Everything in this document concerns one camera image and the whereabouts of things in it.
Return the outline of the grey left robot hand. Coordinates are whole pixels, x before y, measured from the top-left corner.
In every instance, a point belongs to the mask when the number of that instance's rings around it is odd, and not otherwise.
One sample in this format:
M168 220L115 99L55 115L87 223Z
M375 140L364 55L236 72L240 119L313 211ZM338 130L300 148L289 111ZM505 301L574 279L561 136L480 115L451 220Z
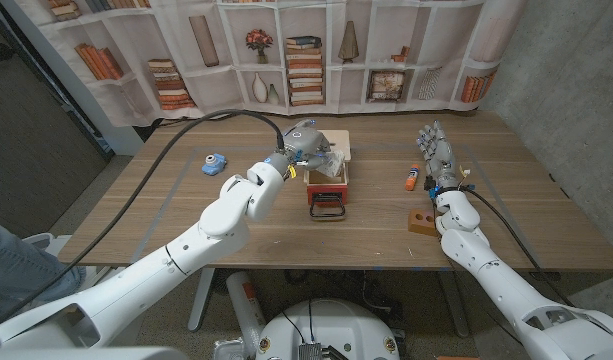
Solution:
M275 150L264 162L284 173L290 165L315 170L331 160L331 148L325 135L315 128L314 119L305 119L283 134L284 148Z

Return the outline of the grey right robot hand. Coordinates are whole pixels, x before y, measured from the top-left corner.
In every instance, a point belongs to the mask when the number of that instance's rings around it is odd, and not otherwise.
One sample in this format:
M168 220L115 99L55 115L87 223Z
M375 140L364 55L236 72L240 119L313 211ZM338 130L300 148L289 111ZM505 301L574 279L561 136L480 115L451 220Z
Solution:
M438 120L419 131L417 145L425 160L427 175L439 187L456 187L459 181L455 156Z

